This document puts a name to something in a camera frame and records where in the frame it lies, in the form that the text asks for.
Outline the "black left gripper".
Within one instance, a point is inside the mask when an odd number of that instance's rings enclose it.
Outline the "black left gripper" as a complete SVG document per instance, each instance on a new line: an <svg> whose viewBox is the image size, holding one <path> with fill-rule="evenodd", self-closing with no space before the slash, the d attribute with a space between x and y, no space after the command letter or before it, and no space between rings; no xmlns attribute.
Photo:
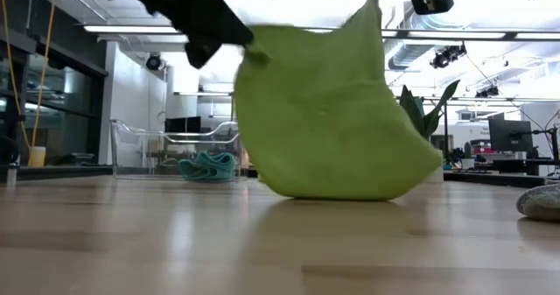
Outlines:
<svg viewBox="0 0 560 295"><path fill-rule="evenodd" d="M224 0L138 0L151 15L159 13L189 39L185 53L189 64L201 69L220 49L224 41L245 46L253 41L253 32L235 15Z"/></svg>

